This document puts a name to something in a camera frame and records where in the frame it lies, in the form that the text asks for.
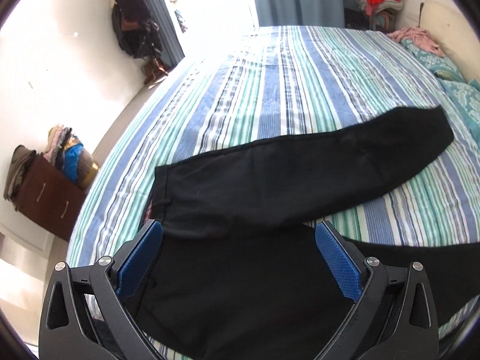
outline headboard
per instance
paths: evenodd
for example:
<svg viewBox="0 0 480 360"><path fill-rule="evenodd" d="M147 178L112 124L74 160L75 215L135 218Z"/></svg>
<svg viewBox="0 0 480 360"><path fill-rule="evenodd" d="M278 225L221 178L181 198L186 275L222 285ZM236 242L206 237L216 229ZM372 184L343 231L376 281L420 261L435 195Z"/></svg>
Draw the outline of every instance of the headboard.
<svg viewBox="0 0 480 360"><path fill-rule="evenodd" d="M459 11L426 0L421 8L419 26L430 31L467 81L480 82L480 42Z"/></svg>

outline pink cloth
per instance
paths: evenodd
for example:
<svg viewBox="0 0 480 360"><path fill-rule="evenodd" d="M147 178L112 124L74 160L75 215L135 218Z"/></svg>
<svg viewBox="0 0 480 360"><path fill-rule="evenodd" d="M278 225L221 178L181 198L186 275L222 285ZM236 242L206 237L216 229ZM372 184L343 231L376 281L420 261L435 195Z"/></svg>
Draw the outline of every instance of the pink cloth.
<svg viewBox="0 0 480 360"><path fill-rule="evenodd" d="M419 47L422 50L428 51L429 53L433 53L437 56L445 56L440 46L435 42L434 37L423 28L405 27L401 30L388 34L388 36L397 43L400 43L402 39L411 39L416 47Z"/></svg>
<svg viewBox="0 0 480 360"><path fill-rule="evenodd" d="M50 158L52 156L53 149L57 146L57 142L59 140L60 134L62 133L63 125L56 125L53 127L49 132L49 143L43 157L50 162Z"/></svg>

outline metal screw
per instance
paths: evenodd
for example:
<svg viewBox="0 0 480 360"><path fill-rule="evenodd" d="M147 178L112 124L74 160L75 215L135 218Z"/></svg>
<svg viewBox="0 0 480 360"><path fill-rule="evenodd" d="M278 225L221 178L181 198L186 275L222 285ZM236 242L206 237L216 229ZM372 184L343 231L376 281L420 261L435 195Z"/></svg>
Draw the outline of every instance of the metal screw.
<svg viewBox="0 0 480 360"><path fill-rule="evenodd" d="M112 258L111 258L110 256L103 256L103 257L100 257L100 259L98 260L98 263L99 263L101 266L107 266L107 265L109 265L111 262L112 262Z"/></svg>
<svg viewBox="0 0 480 360"><path fill-rule="evenodd" d="M378 266L380 264L380 260L376 257L369 257L367 259L367 264L369 264L369 266Z"/></svg>
<svg viewBox="0 0 480 360"><path fill-rule="evenodd" d="M55 266L55 270L56 271L61 271L63 268L65 268L67 265L63 262L63 261L60 261L57 263L57 265Z"/></svg>
<svg viewBox="0 0 480 360"><path fill-rule="evenodd" d="M413 269L415 269L416 271L422 271L423 270L423 265L418 261L414 262L412 264L412 266L413 266Z"/></svg>

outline striped bedsheet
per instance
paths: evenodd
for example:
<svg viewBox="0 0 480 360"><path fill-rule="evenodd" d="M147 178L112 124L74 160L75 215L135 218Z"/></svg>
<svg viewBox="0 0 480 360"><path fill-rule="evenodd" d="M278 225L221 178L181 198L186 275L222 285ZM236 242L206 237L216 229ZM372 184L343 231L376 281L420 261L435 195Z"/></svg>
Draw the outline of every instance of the striped bedsheet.
<svg viewBox="0 0 480 360"><path fill-rule="evenodd" d="M478 242L480 151L435 77L379 32L268 27L241 37L228 55L182 61L152 94L95 179L67 262L92 264L135 236L156 166L260 138L337 130L397 106L439 104L454 131L448 149L396 190L328 219L364 242ZM452 325L462 314L455 318Z"/></svg>

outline brown dresser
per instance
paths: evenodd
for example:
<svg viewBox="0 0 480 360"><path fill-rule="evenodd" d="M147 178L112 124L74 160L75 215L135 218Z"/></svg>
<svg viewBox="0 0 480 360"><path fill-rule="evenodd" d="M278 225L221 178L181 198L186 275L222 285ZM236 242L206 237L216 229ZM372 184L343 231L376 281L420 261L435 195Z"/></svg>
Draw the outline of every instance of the brown dresser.
<svg viewBox="0 0 480 360"><path fill-rule="evenodd" d="M15 210L68 241L85 196L85 192L39 154L13 204Z"/></svg>

